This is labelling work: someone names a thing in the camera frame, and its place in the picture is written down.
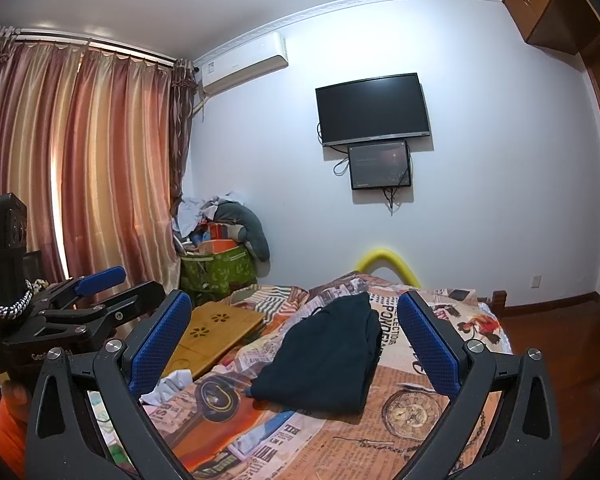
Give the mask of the orange sleeve forearm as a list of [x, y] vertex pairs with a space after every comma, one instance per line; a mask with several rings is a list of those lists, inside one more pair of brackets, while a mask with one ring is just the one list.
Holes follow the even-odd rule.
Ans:
[[18, 479], [26, 478], [26, 435], [31, 409], [30, 392], [6, 380], [0, 402], [0, 456]]

